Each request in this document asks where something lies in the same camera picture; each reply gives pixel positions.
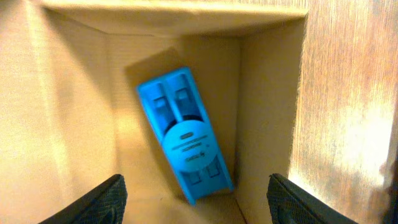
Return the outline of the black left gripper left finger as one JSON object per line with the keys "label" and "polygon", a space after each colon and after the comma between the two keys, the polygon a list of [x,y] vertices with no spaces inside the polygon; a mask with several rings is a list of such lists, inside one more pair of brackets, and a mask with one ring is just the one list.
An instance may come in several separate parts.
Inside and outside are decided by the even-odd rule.
{"label": "black left gripper left finger", "polygon": [[126,202],[124,177],[115,174],[40,224],[122,224]]}

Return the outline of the blue plastic case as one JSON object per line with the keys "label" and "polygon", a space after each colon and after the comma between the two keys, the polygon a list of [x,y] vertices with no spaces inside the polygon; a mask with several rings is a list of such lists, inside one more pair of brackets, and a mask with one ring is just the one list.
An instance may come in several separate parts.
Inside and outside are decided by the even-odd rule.
{"label": "blue plastic case", "polygon": [[191,70],[182,67],[137,86],[139,100],[185,198],[192,205],[233,190],[228,168]]}

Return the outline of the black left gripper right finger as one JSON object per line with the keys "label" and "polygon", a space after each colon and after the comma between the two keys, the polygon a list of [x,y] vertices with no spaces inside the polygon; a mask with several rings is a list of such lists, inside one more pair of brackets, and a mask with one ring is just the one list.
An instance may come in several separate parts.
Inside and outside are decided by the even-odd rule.
{"label": "black left gripper right finger", "polygon": [[273,224],[355,224],[280,174],[270,175],[267,200]]}

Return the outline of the brown cardboard box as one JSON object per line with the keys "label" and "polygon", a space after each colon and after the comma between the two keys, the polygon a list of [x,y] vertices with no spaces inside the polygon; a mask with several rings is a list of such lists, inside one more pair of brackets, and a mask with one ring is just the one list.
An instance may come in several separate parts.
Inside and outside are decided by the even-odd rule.
{"label": "brown cardboard box", "polygon": [[[308,11],[208,1],[1,2],[1,222],[39,223],[114,174],[124,223],[270,223]],[[191,206],[139,100],[189,67],[234,190]]]}

